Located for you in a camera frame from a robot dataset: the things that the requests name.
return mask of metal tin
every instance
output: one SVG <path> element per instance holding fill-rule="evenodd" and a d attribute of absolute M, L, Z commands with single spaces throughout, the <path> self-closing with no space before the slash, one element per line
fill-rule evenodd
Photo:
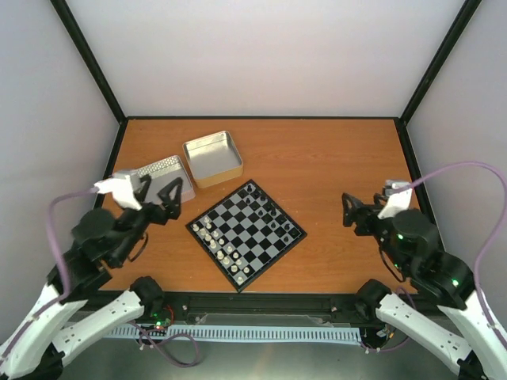
<path fill-rule="evenodd" d="M 207 188 L 243 174 L 243 161 L 228 131 L 188 141 L 183 151 L 198 188 Z"/>
<path fill-rule="evenodd" d="M 147 174 L 151 177 L 151 185 L 148 189 L 146 202 L 160 204 L 162 201 L 157 197 L 157 193 L 168 185 L 172 180 L 183 178 L 183 187 L 181 188 L 181 202 L 193 199 L 196 193 L 193 190 L 192 181 L 187 174 L 179 156 L 171 156 L 163 160 L 154 162 L 137 169 L 140 177 Z"/>

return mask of wooden table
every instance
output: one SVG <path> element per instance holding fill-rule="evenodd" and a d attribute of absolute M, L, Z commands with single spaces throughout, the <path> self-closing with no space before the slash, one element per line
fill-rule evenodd
<path fill-rule="evenodd" d="M 371 202 L 386 179 L 410 179 L 392 120 L 131 120 L 114 169 L 174 154 L 184 159 L 185 141 L 223 130 L 242 155 L 242 177 L 206 189 L 194 185 L 196 198 L 183 203 L 181 217 L 150 226 L 146 251 L 113 271 L 105 289 L 152 276 L 165 291 L 235 291 L 185 224 L 250 178 L 308 236 L 245 291 L 354 293 L 370 278 L 396 286 L 373 237 L 357 237 L 341 224 L 343 192 Z M 110 198 L 104 207 L 118 214 Z"/>

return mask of gray floor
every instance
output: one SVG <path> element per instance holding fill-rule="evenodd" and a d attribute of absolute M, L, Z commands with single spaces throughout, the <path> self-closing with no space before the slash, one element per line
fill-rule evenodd
<path fill-rule="evenodd" d="M 457 379 L 414 342 L 399 351 L 369 355 L 356 346 L 334 344 L 200 343 L 200 348 L 202 363 L 180 369 L 168 364 L 156 351 L 140 351 L 133 340 L 104 339 L 71 363 L 61 379 Z M 188 342 L 173 342 L 167 349 L 182 360 L 192 359 Z"/>

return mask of white wall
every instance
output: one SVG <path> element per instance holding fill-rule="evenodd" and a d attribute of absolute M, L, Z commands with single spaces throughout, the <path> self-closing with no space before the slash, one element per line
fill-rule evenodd
<path fill-rule="evenodd" d="M 427 173 L 450 162 L 480 160 L 507 173 L 507 2 L 482 2 L 435 79 L 409 132 Z M 459 169 L 428 183 L 447 250 L 472 264 L 497 221 L 503 194 L 492 174 Z M 507 230 L 483 261 L 482 282 L 507 325 Z"/>
<path fill-rule="evenodd" d="M 0 341 L 53 266 L 48 203 L 101 179 L 117 123 L 49 1 L 0 2 Z M 93 200 L 59 206 L 63 248 Z"/>
<path fill-rule="evenodd" d="M 463 0 L 70 0 L 128 115 L 399 116 Z"/>

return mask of robotic arm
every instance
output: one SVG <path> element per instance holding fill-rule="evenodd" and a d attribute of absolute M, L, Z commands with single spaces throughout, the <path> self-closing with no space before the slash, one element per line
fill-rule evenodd
<path fill-rule="evenodd" d="M 116 326 L 162 308 L 162 289 L 152 278 L 143 277 L 107 306 L 62 329 L 88 297 L 112 278 L 107 268 L 121 268 L 126 260 L 139 256 L 151 223 L 165 225 L 179 217 L 183 180 L 177 178 L 158 193 L 161 205 L 143 202 L 150 183 L 149 176 L 139 178 L 135 171 L 122 171 L 95 184 L 99 193 L 111 192 L 123 212 L 114 218 L 109 211 L 95 208 L 72 229 L 74 242 L 63 254 L 71 278 L 70 295 L 34 317 L 37 310 L 63 294 L 63 281 L 54 267 L 36 305 L 0 346 L 0 380 L 58 378 L 63 367 Z M 143 238 L 141 250 L 130 257 Z"/>
<path fill-rule="evenodd" d="M 392 271 L 398 281 L 410 278 L 410 284 L 451 319 L 463 338 L 430 321 L 373 279 L 357 292 L 358 313 L 365 320 L 379 319 L 400 329 L 459 378 L 506 379 L 507 351 L 484 317 L 472 271 L 442 249 L 435 225 L 419 210 L 409 209 L 412 190 L 394 193 L 407 184 L 387 181 L 383 194 L 374 195 L 373 204 L 344 193 L 343 224 L 355 223 L 358 236 L 373 236 L 386 266 L 385 256 L 398 271 L 398 275 Z M 496 328 L 505 334 L 494 319 Z"/>

